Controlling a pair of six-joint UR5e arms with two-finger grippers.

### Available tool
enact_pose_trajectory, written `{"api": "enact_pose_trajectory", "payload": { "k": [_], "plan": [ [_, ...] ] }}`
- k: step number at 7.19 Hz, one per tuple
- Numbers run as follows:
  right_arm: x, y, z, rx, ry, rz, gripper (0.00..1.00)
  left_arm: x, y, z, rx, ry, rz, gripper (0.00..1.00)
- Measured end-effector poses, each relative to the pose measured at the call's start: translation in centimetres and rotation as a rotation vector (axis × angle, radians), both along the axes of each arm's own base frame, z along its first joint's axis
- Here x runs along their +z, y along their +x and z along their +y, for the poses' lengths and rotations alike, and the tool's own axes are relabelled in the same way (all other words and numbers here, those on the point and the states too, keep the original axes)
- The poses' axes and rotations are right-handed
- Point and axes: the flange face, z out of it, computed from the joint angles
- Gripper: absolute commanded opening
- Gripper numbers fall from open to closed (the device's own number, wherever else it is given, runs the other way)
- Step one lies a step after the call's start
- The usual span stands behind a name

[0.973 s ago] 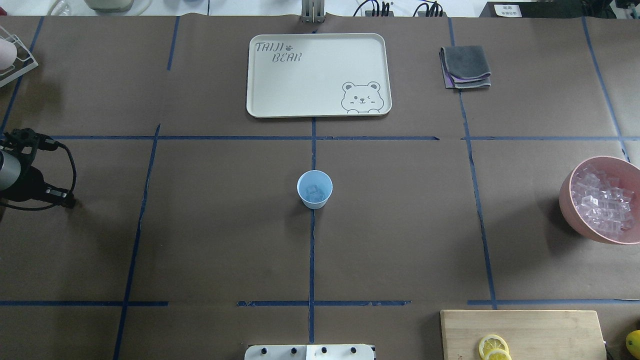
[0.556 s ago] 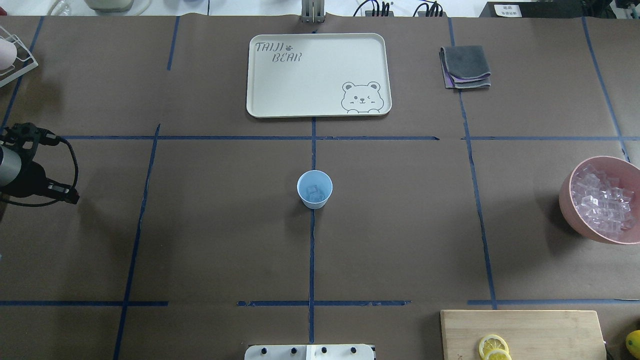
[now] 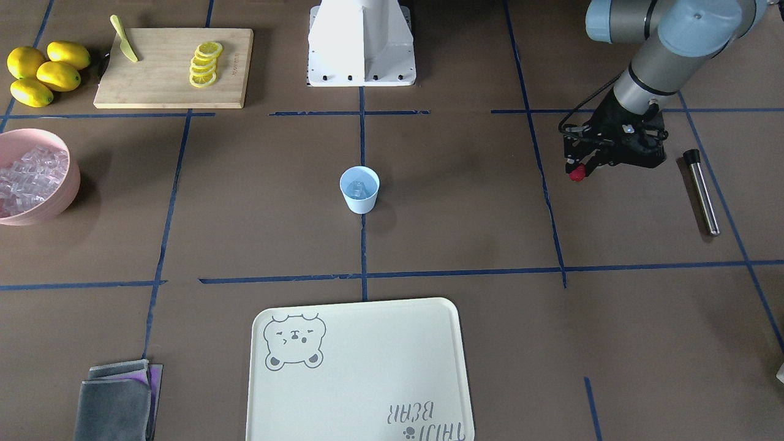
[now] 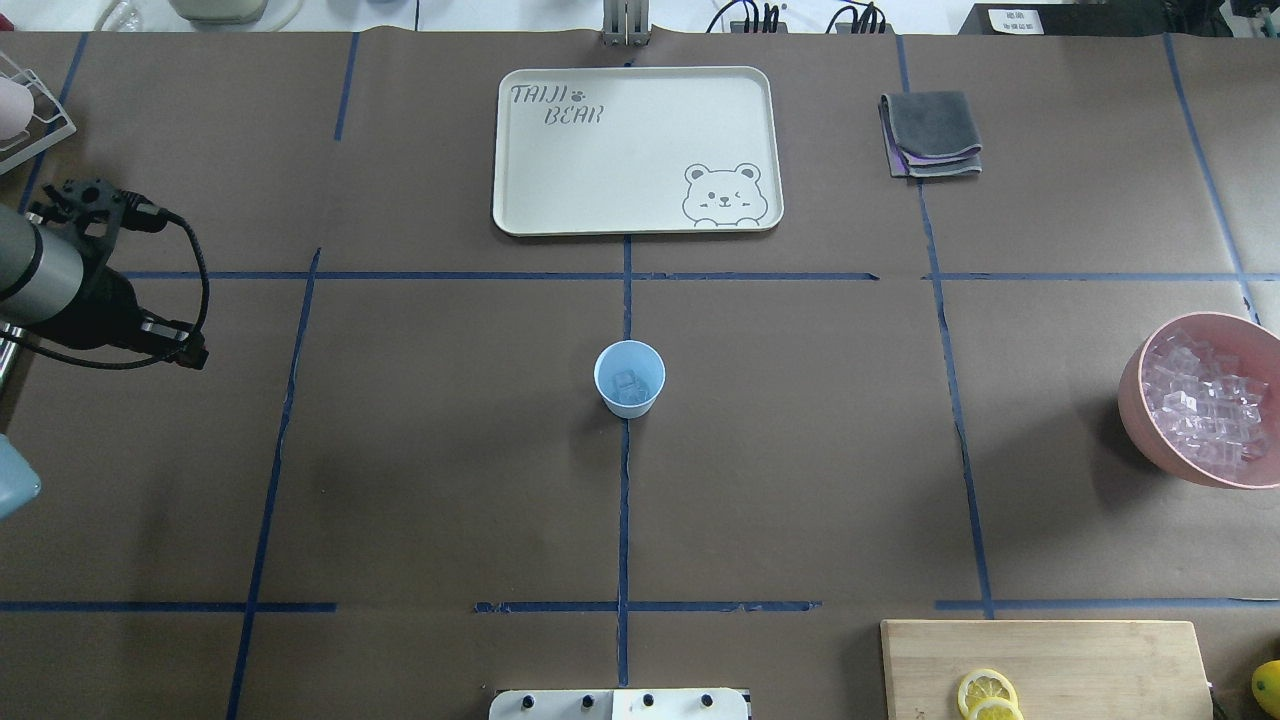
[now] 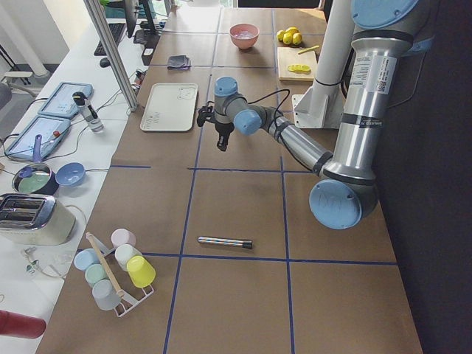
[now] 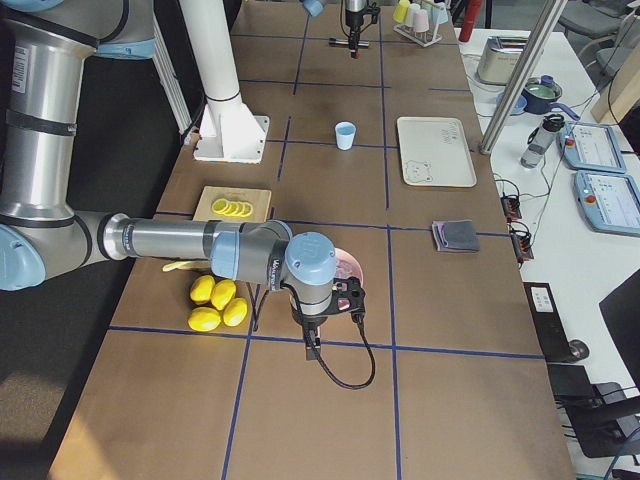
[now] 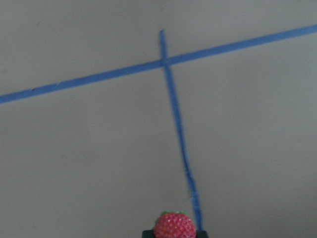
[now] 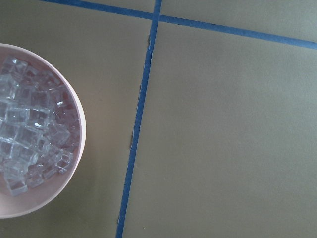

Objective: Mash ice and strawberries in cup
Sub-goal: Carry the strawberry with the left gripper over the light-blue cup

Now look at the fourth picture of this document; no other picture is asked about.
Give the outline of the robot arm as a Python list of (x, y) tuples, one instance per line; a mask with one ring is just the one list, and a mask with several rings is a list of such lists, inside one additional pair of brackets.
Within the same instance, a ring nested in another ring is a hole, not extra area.
[[(189, 223), (105, 179), (68, 179), (42, 191), (46, 201), (32, 202), (26, 213), (3, 209), (3, 323), (26, 332), (4, 332), (3, 340), (88, 369), (159, 363), (204, 369), (211, 291)], [(170, 224), (184, 231), (198, 270), (201, 297), (192, 323), (143, 309), (133, 284), (109, 265), (120, 231), (157, 233)]]

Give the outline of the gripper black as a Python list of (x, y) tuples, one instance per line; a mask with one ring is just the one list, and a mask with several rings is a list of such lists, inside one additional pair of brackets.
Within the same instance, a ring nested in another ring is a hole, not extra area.
[(172, 363), (202, 370), (209, 351), (193, 323), (154, 315), (132, 283), (109, 266), (122, 229), (155, 233), (173, 215), (142, 193), (104, 179), (68, 179), (42, 187), (29, 206), (33, 241), (26, 270), (26, 328), (68, 348), (111, 346), (170, 354)]

